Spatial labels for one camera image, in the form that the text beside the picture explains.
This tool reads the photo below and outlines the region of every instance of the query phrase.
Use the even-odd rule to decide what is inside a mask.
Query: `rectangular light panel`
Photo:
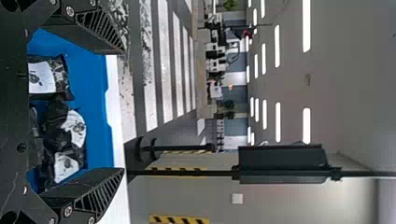
[[[259,98],[256,98],[255,100],[255,105],[254,105],[254,109],[255,109],[255,118],[256,118],[256,122],[260,121],[260,101]]]
[[[280,111],[280,103],[276,103],[276,141],[280,143],[281,141],[281,111]]]
[[[254,78],[259,77],[259,55],[254,55]]]
[[[311,0],[303,0],[303,51],[311,49]]]
[[[268,122],[267,122],[267,109],[268,109],[268,105],[267,105],[267,100],[263,100],[262,101],[262,128],[264,130],[267,130],[268,127]]]
[[[303,111],[303,142],[311,143],[311,109],[305,108]]]
[[[279,25],[275,27],[275,67],[280,66],[280,31]]]
[[[262,74],[267,74],[267,50],[265,43],[262,44]]]
[[[252,118],[254,117],[254,99],[253,99],[253,97],[250,97],[250,116]]]

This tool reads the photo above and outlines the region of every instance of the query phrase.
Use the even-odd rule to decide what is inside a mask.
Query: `black bar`
[[[128,175],[164,175],[164,176],[235,176],[239,171],[159,171],[128,170]]]
[[[353,177],[367,177],[367,178],[396,178],[396,172],[390,171],[342,171],[342,177],[353,178]]]
[[[254,29],[258,26],[273,26],[273,23],[264,23],[264,24],[257,24],[256,26],[252,26],[251,29]],[[250,29],[248,25],[229,25],[229,26],[222,26],[221,28],[244,28]],[[205,30],[208,29],[206,27],[198,27],[198,30]]]
[[[170,146],[170,147],[153,147],[154,151],[214,151],[213,144],[206,144],[205,146]],[[145,151],[151,151],[151,147],[144,147]]]
[[[164,176],[327,176],[332,180],[341,178],[396,178],[396,172],[376,171],[340,171],[338,169],[317,171],[158,171],[158,170],[129,170],[128,175],[164,175]]]

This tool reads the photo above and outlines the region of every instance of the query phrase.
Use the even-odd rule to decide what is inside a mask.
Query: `black metal bracket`
[[[123,169],[94,170],[82,175],[79,182],[66,183],[44,195],[37,195],[26,180],[26,172],[34,168],[28,162],[26,48],[33,33],[59,8],[60,1],[31,1],[33,4],[23,11],[18,1],[0,1],[0,224],[96,223],[124,175]],[[68,215],[70,206],[76,212]]]

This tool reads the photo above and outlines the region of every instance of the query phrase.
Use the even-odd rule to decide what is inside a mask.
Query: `white panel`
[[[254,98],[250,97],[250,116],[254,117]]]
[[[281,124],[281,111],[280,103],[276,103],[276,141],[279,143],[282,138],[282,124]]]
[[[248,137],[246,135],[241,136],[224,136],[224,148],[226,149],[238,149],[238,147],[247,146]]]
[[[275,28],[275,67],[280,66],[280,31],[279,25]]]
[[[191,55],[190,69],[191,69],[191,91],[192,91],[192,100],[191,101],[192,101],[192,109],[196,109],[196,107],[197,107],[196,100],[197,99],[195,98],[195,92],[196,92],[196,89],[195,89],[195,65],[194,65],[195,57],[194,57],[194,41],[193,41],[192,37],[190,37],[190,55]]]
[[[303,51],[311,49],[311,0],[303,0]]]
[[[146,30],[146,32],[142,32],[142,40],[147,45],[146,48],[143,48],[143,81],[145,86],[146,127],[149,132],[158,126],[154,52],[152,50],[151,0],[140,0],[140,11],[144,12],[142,15],[145,15],[144,18],[141,19],[140,25]]]
[[[256,98],[255,100],[255,105],[254,105],[254,109],[255,109],[255,120],[256,122],[260,121],[260,101],[259,98]]]
[[[198,119],[197,121],[197,127],[198,127],[198,136],[201,135],[201,133],[204,131],[205,128],[205,119]]]
[[[246,46],[245,46],[246,40],[237,39],[237,38],[236,39],[227,39],[227,43],[234,43],[237,41],[239,41],[239,52],[246,52],[247,51]],[[238,49],[236,49],[236,48],[227,50],[227,53],[237,53],[237,52],[238,52]]]
[[[264,18],[265,17],[265,0],[262,0],[261,9],[262,9],[262,18]]]
[[[177,96],[177,116],[184,115],[183,83],[181,79],[181,41],[180,41],[180,20],[174,12],[174,46],[175,46],[175,72],[176,72],[176,96]]]
[[[169,53],[169,22],[168,22],[168,4],[166,0],[158,2],[158,24],[160,27],[160,55],[161,55],[161,77],[163,85],[163,122],[169,122],[173,119],[173,102],[172,102],[172,83],[170,70],[170,53]]]
[[[259,77],[259,55],[254,55],[254,78]]]
[[[262,74],[267,74],[267,50],[265,43],[262,44]]]
[[[311,143],[311,109],[305,108],[303,111],[303,142]]]
[[[247,73],[246,72],[233,72],[224,74],[222,80],[223,86],[246,86]]]
[[[190,84],[190,55],[189,55],[189,33],[186,27],[183,27],[183,50],[184,50],[184,95],[186,99],[186,112],[191,111],[191,84]]]

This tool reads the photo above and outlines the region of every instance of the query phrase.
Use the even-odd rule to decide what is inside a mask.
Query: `blue mat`
[[[27,52],[41,56],[65,56],[71,90],[76,98],[69,105],[78,109],[87,124],[88,170],[113,167],[112,135],[106,117],[106,57],[91,53],[44,30],[35,32]]]

